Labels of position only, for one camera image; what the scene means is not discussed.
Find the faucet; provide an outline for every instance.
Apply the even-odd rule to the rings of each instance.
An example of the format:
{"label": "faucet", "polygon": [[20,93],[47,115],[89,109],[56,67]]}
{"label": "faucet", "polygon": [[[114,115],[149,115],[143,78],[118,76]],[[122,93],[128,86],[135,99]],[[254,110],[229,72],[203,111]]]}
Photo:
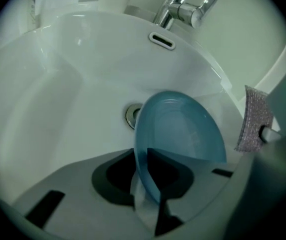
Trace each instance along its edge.
{"label": "faucet", "polygon": [[186,3],[185,0],[164,0],[153,23],[169,30],[175,19],[196,28],[217,0],[204,0],[200,6]]}

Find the white sink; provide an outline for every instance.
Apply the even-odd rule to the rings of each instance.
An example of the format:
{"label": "white sink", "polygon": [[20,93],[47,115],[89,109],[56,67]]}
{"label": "white sink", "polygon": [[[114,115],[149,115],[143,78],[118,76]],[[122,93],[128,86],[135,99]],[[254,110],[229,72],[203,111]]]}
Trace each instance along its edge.
{"label": "white sink", "polygon": [[[175,49],[151,42],[152,32]],[[199,45],[148,21],[97,11],[57,17],[0,49],[0,198],[10,204],[64,165],[132,148],[127,106],[162,90],[203,104],[236,163],[242,117],[227,87]]]}

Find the blue plastic bowl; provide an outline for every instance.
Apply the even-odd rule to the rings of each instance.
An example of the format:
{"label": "blue plastic bowl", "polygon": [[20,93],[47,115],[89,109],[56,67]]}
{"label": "blue plastic bowl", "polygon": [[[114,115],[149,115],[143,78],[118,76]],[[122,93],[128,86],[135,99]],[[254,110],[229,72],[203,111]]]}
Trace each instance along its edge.
{"label": "blue plastic bowl", "polygon": [[148,148],[226,162],[224,141],[213,118],[193,98],[175,91],[150,97],[135,125],[136,167],[146,191],[159,203],[160,191],[147,169]]}

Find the sink overflow hole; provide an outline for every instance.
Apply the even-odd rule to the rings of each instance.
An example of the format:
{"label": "sink overflow hole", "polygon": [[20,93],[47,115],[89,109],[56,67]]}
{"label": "sink overflow hole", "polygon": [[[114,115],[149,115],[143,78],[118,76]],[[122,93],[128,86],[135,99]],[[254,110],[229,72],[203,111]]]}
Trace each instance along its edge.
{"label": "sink overflow hole", "polygon": [[126,110],[125,119],[132,129],[135,129],[136,119],[141,107],[142,104],[137,103],[130,105]]}
{"label": "sink overflow hole", "polygon": [[175,43],[171,41],[169,38],[158,34],[156,32],[152,32],[149,35],[149,40],[152,41],[153,43],[160,45],[168,50],[173,50],[175,48]]}

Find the drain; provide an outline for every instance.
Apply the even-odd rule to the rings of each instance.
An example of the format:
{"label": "drain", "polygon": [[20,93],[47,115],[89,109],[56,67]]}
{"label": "drain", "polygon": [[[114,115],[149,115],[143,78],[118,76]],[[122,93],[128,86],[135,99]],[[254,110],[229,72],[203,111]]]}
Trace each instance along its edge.
{"label": "drain", "polygon": [[132,104],[126,110],[126,113],[125,113],[126,121],[127,121],[128,125],[133,129],[135,129],[135,124],[136,124],[138,112],[140,111],[142,106],[143,105],[139,104],[139,103]]}

